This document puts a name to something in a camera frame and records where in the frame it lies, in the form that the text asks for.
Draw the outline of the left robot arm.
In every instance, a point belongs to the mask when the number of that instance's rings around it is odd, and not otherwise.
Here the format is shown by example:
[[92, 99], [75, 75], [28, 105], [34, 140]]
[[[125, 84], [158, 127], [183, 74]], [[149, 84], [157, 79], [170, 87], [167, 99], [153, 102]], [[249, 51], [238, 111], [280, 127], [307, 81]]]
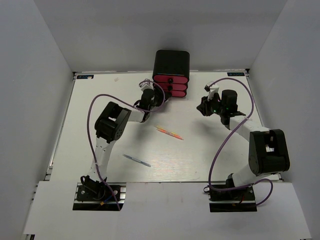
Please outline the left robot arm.
[[[119, 104], [110, 101], [94, 124], [96, 144], [93, 146], [90, 136], [90, 118], [93, 105], [99, 97], [109, 97], [130, 107], [125, 108]], [[89, 145], [93, 154], [92, 164], [86, 176], [80, 178], [81, 184], [88, 188], [88, 193], [94, 199], [99, 200], [105, 196], [107, 180], [107, 167], [110, 160], [112, 149], [123, 135], [128, 122], [144, 123], [153, 111], [158, 111], [163, 104], [172, 97], [169, 92], [161, 88], [147, 88], [142, 91], [141, 99], [134, 105], [109, 94], [99, 94], [93, 98], [90, 103], [87, 114], [87, 136]]]

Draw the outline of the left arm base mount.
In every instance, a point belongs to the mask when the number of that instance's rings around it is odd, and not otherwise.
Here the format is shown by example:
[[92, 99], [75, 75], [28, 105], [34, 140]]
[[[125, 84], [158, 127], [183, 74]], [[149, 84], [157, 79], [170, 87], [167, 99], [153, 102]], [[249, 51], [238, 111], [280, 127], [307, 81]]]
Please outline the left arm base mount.
[[93, 181], [81, 176], [77, 184], [72, 209], [74, 211], [120, 211], [125, 203], [127, 184]]

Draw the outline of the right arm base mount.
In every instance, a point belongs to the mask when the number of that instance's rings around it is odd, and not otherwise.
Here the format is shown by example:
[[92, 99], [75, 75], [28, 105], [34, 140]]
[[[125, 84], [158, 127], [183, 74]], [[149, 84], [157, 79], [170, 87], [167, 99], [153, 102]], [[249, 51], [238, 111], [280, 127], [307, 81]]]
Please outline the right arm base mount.
[[211, 213], [241, 213], [256, 212], [256, 198], [253, 187], [229, 191], [215, 191], [208, 185], [203, 192], [209, 196]]

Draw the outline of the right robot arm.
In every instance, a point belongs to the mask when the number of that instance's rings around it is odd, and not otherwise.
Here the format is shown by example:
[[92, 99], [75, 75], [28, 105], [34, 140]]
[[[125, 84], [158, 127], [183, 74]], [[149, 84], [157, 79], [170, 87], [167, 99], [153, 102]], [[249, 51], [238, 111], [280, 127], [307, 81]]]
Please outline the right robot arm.
[[225, 181], [225, 187], [212, 190], [226, 192], [226, 195], [236, 200], [244, 193], [244, 188], [259, 183], [263, 178], [286, 172], [290, 168], [290, 158], [285, 134], [280, 129], [268, 129], [252, 121], [249, 116], [238, 110], [238, 94], [234, 90], [224, 90], [201, 98], [197, 110], [209, 117], [216, 114], [221, 123], [237, 133], [249, 143], [248, 163], [235, 173], [231, 173]]

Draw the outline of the blue thin pen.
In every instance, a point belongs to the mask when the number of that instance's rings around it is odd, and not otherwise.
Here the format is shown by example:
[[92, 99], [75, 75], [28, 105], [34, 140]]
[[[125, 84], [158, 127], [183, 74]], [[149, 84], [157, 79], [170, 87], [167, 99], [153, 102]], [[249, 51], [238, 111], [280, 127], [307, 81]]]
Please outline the blue thin pen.
[[147, 163], [147, 162], [145, 162], [145, 161], [142, 161], [142, 160], [140, 160], [140, 159], [137, 159], [137, 158], [135, 158], [135, 157], [132, 157], [132, 156], [130, 156], [130, 155], [123, 154], [123, 156], [124, 156], [125, 158], [129, 159], [129, 160], [132, 160], [132, 161], [134, 161], [134, 162], [136, 162], [136, 163], [142, 164], [142, 165], [144, 165], [144, 166], [146, 166], [146, 167], [149, 167], [149, 168], [151, 167], [151, 165], [150, 165], [149, 163]]

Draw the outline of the pink top drawer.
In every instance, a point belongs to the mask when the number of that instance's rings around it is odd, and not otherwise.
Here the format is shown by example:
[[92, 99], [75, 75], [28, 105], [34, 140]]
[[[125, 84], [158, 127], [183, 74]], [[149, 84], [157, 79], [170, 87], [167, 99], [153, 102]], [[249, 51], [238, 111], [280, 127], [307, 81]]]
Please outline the pink top drawer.
[[189, 82], [189, 78], [183, 75], [157, 74], [153, 76], [153, 80], [157, 83], [169, 83], [169, 84], [186, 84]]

